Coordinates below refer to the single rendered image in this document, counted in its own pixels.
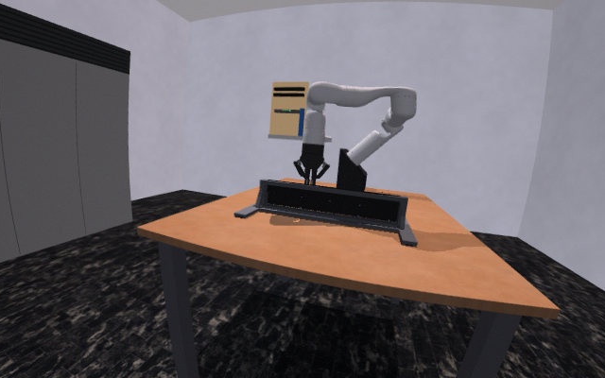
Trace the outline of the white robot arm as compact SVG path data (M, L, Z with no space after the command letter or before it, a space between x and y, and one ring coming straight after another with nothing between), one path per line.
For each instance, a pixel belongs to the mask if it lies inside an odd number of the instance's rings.
M324 141L332 142L331 136L325 136L325 103L357 108L384 96L390 96L390 108L381 122L381 126L388 134L381 134L374 130L347 153L355 165L361 164L379 147L399 133L404 128L403 124L407 119L415 116L417 93L414 89L407 87L363 88L315 82L309 87L306 95L302 143L324 145ZM390 121L390 116L393 121Z

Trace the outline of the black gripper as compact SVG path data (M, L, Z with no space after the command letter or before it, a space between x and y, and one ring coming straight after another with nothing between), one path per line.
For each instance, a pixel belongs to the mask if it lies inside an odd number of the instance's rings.
M326 163L323 158L324 145L315 145L315 144L302 144L302 156L294 165L299 172L301 177L304 177L304 184L309 184L310 182L310 170L312 169L312 177L310 184L316 185L316 179L322 177L327 169L330 167L330 164ZM302 163L301 163L302 162ZM303 164L304 172L301 167ZM322 165L322 170L318 172L318 168Z

